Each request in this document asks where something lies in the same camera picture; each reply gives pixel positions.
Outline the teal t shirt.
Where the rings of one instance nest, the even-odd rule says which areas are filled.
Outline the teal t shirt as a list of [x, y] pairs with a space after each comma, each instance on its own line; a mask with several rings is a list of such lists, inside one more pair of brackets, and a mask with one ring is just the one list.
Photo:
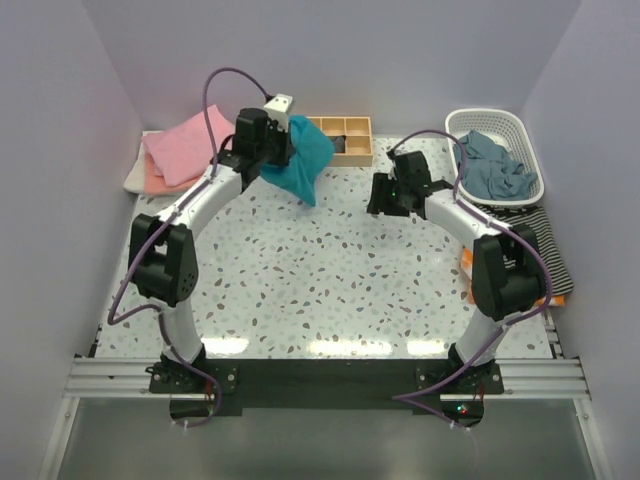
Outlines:
[[302, 115], [290, 118], [289, 131], [295, 149], [289, 165], [277, 167], [265, 164], [261, 168], [261, 178], [315, 207], [316, 179], [331, 163], [335, 154], [334, 145], [319, 127]]

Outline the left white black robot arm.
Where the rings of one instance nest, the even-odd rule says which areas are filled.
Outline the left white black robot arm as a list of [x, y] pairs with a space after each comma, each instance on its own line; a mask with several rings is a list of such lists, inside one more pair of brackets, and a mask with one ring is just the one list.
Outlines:
[[295, 152], [289, 133], [291, 109], [286, 96], [276, 96], [261, 108], [242, 109], [233, 136], [214, 150], [202, 177], [160, 214], [140, 214], [132, 223], [132, 281], [158, 311], [164, 344], [159, 362], [146, 370], [155, 394], [217, 390], [191, 306], [199, 279], [195, 241], [264, 165], [288, 166]]

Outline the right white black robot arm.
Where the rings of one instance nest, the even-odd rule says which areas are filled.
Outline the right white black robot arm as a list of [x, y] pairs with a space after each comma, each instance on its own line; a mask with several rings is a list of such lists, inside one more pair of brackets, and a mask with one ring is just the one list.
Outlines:
[[476, 386], [495, 361], [508, 329], [538, 314], [536, 303], [551, 292], [551, 276], [542, 259], [535, 232], [488, 217], [453, 186], [431, 178], [422, 152], [387, 152], [388, 173], [376, 173], [367, 212], [372, 215], [427, 220], [453, 235], [472, 251], [471, 291], [475, 302], [471, 320], [448, 353], [445, 377], [432, 386], [400, 394], [408, 402], [420, 395], [440, 393], [449, 386], [459, 393]]

